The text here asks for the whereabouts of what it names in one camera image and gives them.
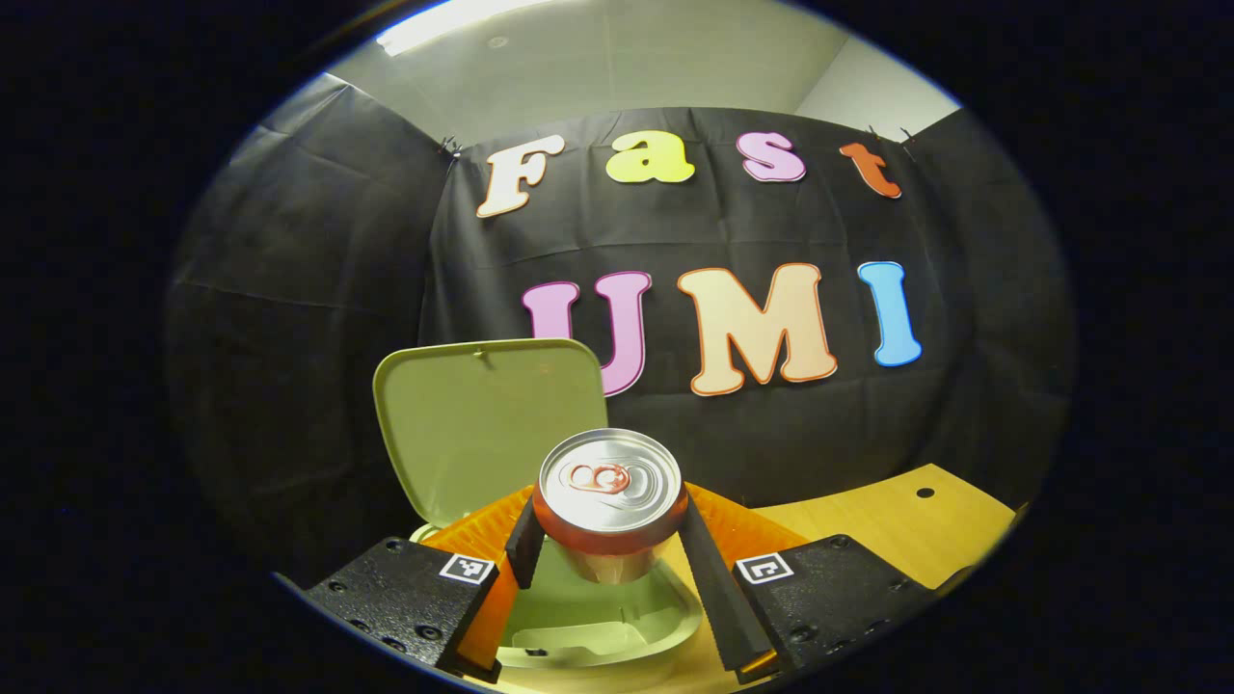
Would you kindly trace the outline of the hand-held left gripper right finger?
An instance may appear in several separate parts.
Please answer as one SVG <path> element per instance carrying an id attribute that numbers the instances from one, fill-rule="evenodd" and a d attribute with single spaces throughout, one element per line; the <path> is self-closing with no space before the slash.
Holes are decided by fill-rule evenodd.
<path id="1" fill-rule="evenodd" d="M 684 491 L 684 557 L 721 664 L 743 684 L 827 667 L 939 601 L 850 535 L 808 541 L 698 485 Z"/>

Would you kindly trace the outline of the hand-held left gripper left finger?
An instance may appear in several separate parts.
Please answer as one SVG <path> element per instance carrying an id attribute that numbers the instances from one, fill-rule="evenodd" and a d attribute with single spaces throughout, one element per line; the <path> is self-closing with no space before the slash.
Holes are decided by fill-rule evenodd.
<path id="1" fill-rule="evenodd" d="M 304 601 L 415 666 L 495 682 L 543 541 L 527 487 L 420 542 L 383 538 L 306 589 Z"/>

